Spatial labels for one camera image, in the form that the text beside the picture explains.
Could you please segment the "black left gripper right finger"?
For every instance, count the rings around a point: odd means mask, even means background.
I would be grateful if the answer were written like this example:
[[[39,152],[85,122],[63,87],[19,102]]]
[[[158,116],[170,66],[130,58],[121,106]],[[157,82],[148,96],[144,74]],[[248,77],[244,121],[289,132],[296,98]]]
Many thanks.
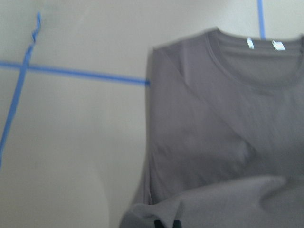
[[[182,228],[181,221],[180,220],[174,220],[172,227],[173,228]]]

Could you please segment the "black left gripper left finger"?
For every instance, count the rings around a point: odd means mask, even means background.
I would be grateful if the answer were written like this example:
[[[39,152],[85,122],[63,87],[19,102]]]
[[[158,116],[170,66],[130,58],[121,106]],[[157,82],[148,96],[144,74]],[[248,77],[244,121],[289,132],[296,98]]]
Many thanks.
[[[163,228],[163,224],[160,220],[155,220],[154,221],[154,227],[155,228]]]

